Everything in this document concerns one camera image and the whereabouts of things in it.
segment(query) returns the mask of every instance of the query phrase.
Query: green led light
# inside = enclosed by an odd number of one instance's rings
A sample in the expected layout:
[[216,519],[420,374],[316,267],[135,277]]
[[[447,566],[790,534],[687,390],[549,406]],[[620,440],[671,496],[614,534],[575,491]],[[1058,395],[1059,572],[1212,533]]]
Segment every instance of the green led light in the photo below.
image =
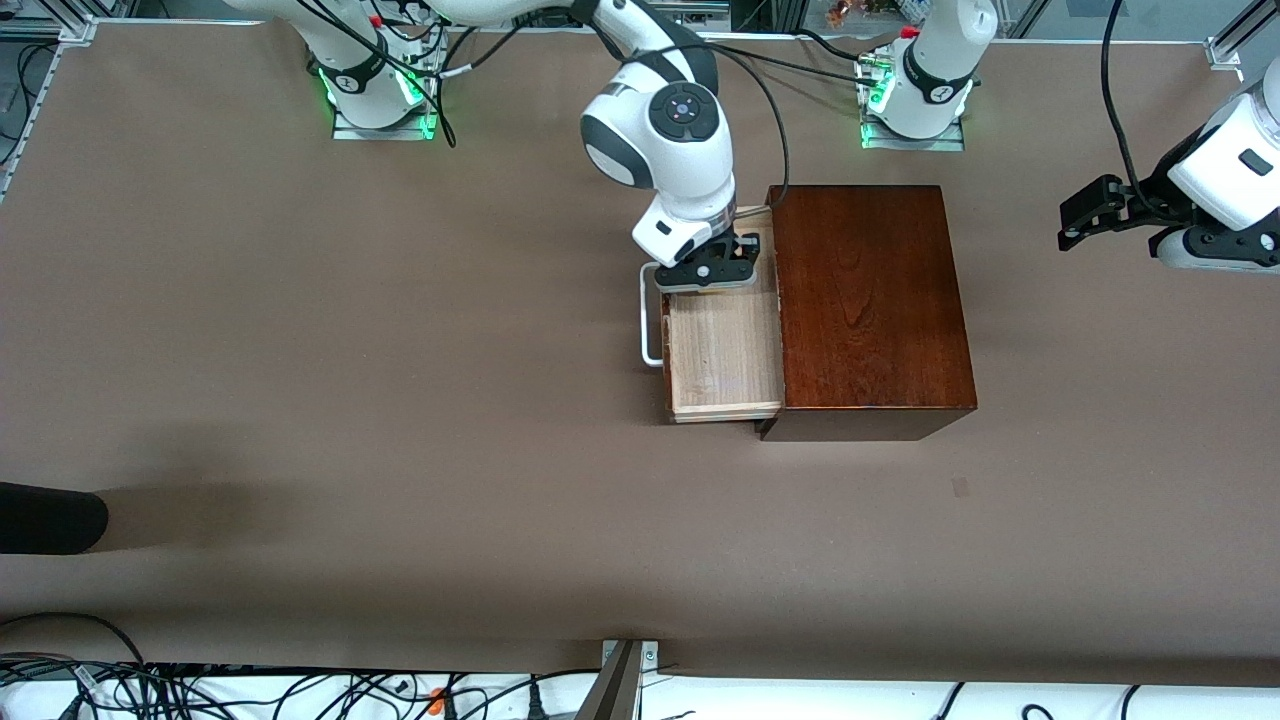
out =
[[417,87],[415,87],[407,77],[404,77],[404,73],[396,73],[396,82],[399,83],[401,92],[404,94],[404,100],[407,100],[410,105],[417,105],[422,101],[422,94],[417,91]]
[[333,99],[333,86],[329,85],[329,78],[326,78],[324,73],[320,73],[320,82],[324,83],[324,91],[325,91],[325,95],[329,96],[329,104],[330,105],[337,105],[338,102]]
[[888,96],[893,92],[893,73],[886,72],[884,77],[872,88],[868,109],[872,113],[883,113],[888,105]]
[[422,131],[422,140],[435,138],[435,113],[422,115],[417,119],[417,129]]

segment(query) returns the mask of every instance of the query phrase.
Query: brown table surface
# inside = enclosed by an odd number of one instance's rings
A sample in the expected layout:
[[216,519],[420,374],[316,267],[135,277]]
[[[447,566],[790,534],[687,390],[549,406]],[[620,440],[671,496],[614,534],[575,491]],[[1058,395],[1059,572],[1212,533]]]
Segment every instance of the brown table surface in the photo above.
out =
[[[1120,169],[1097,46],[992,47],[954,155],[864,151],[847,88],[771,73],[795,182],[943,187],[979,409],[906,445],[663,420],[649,196],[577,138],[594,38],[456,82],[454,151],[332,142],[302,63],[280,26],[67,53],[0,205],[0,468],[111,488],[118,550],[0,559],[0,610],[155,660],[540,670],[644,635],[690,673],[1280,678],[1280,283],[1144,232],[1057,252],[1059,201]],[[721,64],[758,202],[772,117]],[[1138,165],[1234,85],[1117,46]],[[119,652],[6,646],[52,635]]]

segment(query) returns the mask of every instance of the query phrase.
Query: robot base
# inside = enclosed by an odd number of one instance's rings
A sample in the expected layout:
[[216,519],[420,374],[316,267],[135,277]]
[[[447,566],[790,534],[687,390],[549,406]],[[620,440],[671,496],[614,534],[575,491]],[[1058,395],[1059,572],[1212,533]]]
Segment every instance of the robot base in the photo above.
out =
[[957,117],[937,137],[916,140],[904,137],[891,131],[878,115],[869,110],[869,105],[879,100],[878,94],[893,83],[893,56],[888,54],[890,46],[877,47],[861,55],[861,60],[854,63],[854,77],[870,78],[877,82],[874,87],[858,86],[858,111],[861,123],[863,147],[881,147],[886,150],[929,150],[937,152],[964,151],[964,127]]
[[759,233],[737,236],[732,228],[708,240],[673,268],[658,268],[654,284],[666,293],[713,292],[755,282]]
[[[448,33],[443,28],[436,28],[429,36],[415,41],[399,38],[390,27],[383,27],[379,32],[387,36],[388,47],[393,53],[398,49],[401,59],[410,67],[422,70],[424,74],[438,72],[444,63]],[[434,77],[420,77],[417,82],[422,90],[434,94],[439,81]],[[334,110],[334,140],[433,140],[435,137],[439,117],[429,102],[422,101],[398,123],[376,129],[365,128],[352,124],[351,120],[337,110],[337,105],[333,101],[333,91],[332,88],[328,90],[329,106]],[[419,95],[417,90],[407,82],[403,83],[403,90],[408,95]]]

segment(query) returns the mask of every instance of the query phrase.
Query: wooden drawer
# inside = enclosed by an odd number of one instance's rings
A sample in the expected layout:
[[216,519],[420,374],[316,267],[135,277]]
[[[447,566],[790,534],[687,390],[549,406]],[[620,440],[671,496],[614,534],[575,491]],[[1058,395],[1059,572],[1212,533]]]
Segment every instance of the wooden drawer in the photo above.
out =
[[744,218],[736,228],[760,233],[754,284],[662,296],[667,409],[677,423],[768,420],[782,409],[773,215]]
[[754,286],[663,297],[677,423],[899,441],[978,406],[940,188],[792,187],[739,232],[760,233]]

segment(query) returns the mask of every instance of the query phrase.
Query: black object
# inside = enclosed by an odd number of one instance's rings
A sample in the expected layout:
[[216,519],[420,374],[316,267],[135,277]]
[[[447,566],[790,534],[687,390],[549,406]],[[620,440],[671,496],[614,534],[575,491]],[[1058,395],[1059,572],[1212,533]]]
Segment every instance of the black object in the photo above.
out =
[[694,82],[673,82],[649,102],[649,124],[673,142],[703,142],[719,128],[716,99]]
[[956,703],[956,698],[960,697],[960,691],[964,688],[964,682],[956,683],[951,687],[951,692],[947,693],[947,702],[942,706],[942,710],[933,716],[933,720],[947,720],[947,715],[951,715],[951,706]]
[[675,268],[658,268],[654,283],[663,292],[713,286],[736,287],[750,281],[760,256],[759,233],[739,237],[730,228],[680,259]]
[[1253,151],[1253,149],[1240,152],[1240,161],[1244,163],[1245,168],[1253,170],[1260,177],[1267,177],[1271,174],[1271,170],[1275,169],[1271,167],[1271,163],[1263,160],[1261,155]]
[[330,68],[320,63],[320,72],[324,73],[324,77],[329,78],[330,85],[348,95],[357,95],[365,91],[369,81],[383,72],[383,68],[387,67],[387,37],[380,32],[376,35],[378,51],[370,55],[364,63],[353,68]]
[[[1160,243],[1166,237],[1178,232],[1170,228],[1152,237],[1151,256],[1156,258]],[[1196,258],[1210,260],[1243,260],[1256,263],[1262,268],[1274,268],[1280,264],[1280,210],[1272,210],[1270,215],[1262,218],[1254,225],[1240,232],[1235,232],[1221,223],[1212,222],[1204,225],[1192,225],[1183,236],[1183,247]]]
[[625,178],[605,173],[611,178],[628,187],[639,187],[641,190],[653,187],[653,174],[649,172],[649,164],[645,163],[644,156],[621,135],[613,132],[613,128],[594,115],[582,115],[582,119],[579,122],[579,132],[582,135],[582,147],[594,147],[598,152],[631,173],[630,183],[623,182]]
[[77,555],[102,538],[106,520],[93,493],[0,483],[3,555]]
[[1034,702],[1023,706],[1023,720],[1032,720],[1032,712],[1039,712],[1044,716],[1044,720],[1053,720],[1053,715],[1043,705],[1036,705]]
[[969,78],[973,77],[970,72],[961,78],[942,79],[927,73],[915,59],[914,41],[906,46],[906,53],[902,54],[902,69],[906,72],[906,79],[920,88],[924,101],[929,105],[946,105],[957,92],[964,90],[964,86],[969,85]]
[[549,720],[547,710],[543,708],[543,692],[538,688],[538,675],[530,675],[532,684],[529,685],[529,719],[527,720]]

